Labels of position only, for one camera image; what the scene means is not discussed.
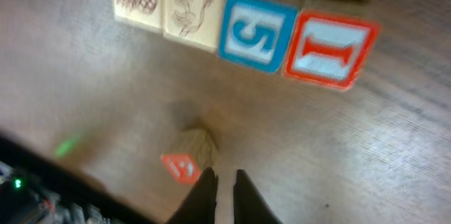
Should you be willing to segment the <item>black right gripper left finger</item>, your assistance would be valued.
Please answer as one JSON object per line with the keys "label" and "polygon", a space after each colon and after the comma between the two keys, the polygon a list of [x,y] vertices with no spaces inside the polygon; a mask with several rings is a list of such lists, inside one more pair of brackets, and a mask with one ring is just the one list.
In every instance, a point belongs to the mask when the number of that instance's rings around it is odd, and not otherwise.
{"label": "black right gripper left finger", "polygon": [[166,224],[214,224],[218,176],[206,168]]}

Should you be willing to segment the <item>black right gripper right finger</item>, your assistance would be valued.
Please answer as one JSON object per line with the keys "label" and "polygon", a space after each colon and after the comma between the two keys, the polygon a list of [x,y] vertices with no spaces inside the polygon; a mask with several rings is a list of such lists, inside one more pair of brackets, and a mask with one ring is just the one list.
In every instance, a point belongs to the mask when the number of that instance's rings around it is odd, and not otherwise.
{"label": "black right gripper right finger", "polygon": [[233,212],[234,224],[281,224],[243,169],[236,172]]}

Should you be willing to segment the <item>wooden block green R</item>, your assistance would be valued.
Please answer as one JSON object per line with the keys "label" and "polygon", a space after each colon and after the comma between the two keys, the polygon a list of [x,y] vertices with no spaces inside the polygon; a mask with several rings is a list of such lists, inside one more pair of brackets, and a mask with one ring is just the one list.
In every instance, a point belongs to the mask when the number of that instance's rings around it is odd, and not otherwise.
{"label": "wooden block green R", "polygon": [[203,128],[184,130],[160,159],[176,182],[193,185],[202,172],[214,166],[218,148],[211,134]]}

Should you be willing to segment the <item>wooden block red I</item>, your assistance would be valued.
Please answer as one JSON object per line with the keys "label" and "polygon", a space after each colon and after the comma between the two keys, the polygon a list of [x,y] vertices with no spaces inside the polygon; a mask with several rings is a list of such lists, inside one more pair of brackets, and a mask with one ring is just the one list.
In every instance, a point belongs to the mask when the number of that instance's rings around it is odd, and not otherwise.
{"label": "wooden block red I", "polygon": [[381,25],[366,7],[346,0],[304,0],[282,75],[322,87],[350,89],[371,53]]}

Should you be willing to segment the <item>wooden block blue 5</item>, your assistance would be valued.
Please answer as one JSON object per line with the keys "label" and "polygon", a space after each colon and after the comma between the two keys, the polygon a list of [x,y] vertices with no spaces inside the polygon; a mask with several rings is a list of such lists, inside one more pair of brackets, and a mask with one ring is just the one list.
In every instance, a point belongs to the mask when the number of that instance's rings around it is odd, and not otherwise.
{"label": "wooden block blue 5", "polygon": [[288,50],[304,0],[226,0],[218,56],[276,73]]}

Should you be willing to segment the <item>wooden block green N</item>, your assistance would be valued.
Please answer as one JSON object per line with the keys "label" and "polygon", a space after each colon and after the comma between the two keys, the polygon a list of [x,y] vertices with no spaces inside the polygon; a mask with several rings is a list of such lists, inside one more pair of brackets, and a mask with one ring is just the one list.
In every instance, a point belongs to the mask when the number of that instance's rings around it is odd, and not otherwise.
{"label": "wooden block green N", "polygon": [[207,51],[218,48],[226,0],[164,0],[163,36]]}

